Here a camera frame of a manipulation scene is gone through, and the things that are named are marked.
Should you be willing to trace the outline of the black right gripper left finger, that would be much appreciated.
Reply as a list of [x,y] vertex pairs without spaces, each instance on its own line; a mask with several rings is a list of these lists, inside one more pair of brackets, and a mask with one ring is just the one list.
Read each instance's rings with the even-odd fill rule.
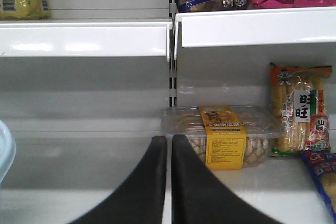
[[72,223],[161,223],[166,191],[167,140],[154,136],[126,180]]

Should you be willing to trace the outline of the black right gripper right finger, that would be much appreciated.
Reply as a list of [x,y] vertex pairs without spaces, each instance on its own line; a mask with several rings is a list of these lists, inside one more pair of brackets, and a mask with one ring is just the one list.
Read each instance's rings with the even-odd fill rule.
[[185,135],[172,138],[173,223],[277,223],[222,184]]

